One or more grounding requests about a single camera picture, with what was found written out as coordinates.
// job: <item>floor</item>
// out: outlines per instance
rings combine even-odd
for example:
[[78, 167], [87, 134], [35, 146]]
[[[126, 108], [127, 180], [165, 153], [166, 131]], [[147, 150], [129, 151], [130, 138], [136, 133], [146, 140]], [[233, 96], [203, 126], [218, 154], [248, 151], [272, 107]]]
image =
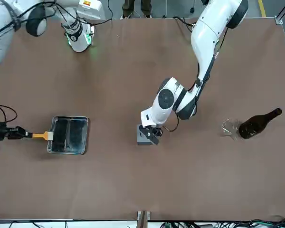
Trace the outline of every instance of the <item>floor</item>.
[[[105, 12], [107, 17], [110, 16], [110, 12], [107, 7], [107, 0], [100, 0], [105, 6]], [[264, 5], [266, 17], [274, 17], [285, 5], [285, 0], [248, 0], [249, 9], [247, 12], [248, 18], [260, 18], [262, 13], [260, 6]], [[119, 19], [122, 14], [122, 5], [124, 0], [111, 0], [110, 7], [113, 11], [113, 19]], [[194, 13], [190, 13], [191, 7], [194, 5]], [[153, 0], [152, 1], [152, 17], [162, 18], [166, 15], [167, 18], [173, 16], [179, 16], [181, 18], [197, 18], [203, 11], [204, 6], [201, 0]], [[140, 10], [140, 0], [135, 1], [133, 18], [143, 17], [143, 13]], [[283, 28], [285, 31], [285, 18], [283, 19]]]

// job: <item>dark glass bottle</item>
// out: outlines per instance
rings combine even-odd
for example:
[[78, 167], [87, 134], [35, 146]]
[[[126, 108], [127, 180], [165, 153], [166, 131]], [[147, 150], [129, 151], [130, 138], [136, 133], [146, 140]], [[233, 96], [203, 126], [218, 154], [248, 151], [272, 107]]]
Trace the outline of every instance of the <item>dark glass bottle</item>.
[[282, 114], [282, 109], [276, 108], [265, 115], [252, 116], [249, 120], [240, 125], [238, 133], [242, 138], [249, 139], [256, 134], [261, 133], [266, 128], [267, 124], [280, 114]]

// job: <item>metal frame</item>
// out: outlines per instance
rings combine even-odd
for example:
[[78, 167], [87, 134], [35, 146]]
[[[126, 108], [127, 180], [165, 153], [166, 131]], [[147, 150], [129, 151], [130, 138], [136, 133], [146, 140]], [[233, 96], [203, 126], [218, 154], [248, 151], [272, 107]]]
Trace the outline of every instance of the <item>metal frame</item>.
[[275, 22], [277, 25], [282, 25], [283, 24], [283, 17], [285, 16], [285, 6], [281, 10], [281, 12], [275, 16]]

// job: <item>table surface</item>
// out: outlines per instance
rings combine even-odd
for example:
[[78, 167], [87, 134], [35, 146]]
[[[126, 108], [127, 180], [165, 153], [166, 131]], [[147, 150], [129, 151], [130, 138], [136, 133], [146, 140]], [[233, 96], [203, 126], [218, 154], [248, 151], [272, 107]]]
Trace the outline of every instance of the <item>table surface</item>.
[[[163, 79], [194, 82], [186, 28], [172, 19], [113, 21], [97, 27], [84, 53], [62, 37], [54, 22], [39, 38], [17, 32], [0, 65], [0, 104], [19, 114], [10, 126], [32, 132], [48, 130], [55, 115], [89, 117], [88, 150], [52, 155], [43, 140], [0, 142], [0, 219], [285, 216], [285, 37], [274, 19], [246, 19], [228, 32], [196, 116], [157, 146], [137, 146], [136, 125]], [[276, 107], [282, 116], [262, 134], [220, 135], [225, 119]], [[172, 114], [167, 126], [175, 124]]]

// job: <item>metal tray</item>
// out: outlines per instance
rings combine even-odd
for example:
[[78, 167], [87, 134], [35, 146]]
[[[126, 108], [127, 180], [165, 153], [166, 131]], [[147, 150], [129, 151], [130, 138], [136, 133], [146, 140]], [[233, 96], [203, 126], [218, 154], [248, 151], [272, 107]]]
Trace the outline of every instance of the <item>metal tray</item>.
[[78, 154], [86, 151], [89, 119], [84, 116], [55, 116], [52, 120], [54, 139], [48, 141], [47, 151]]

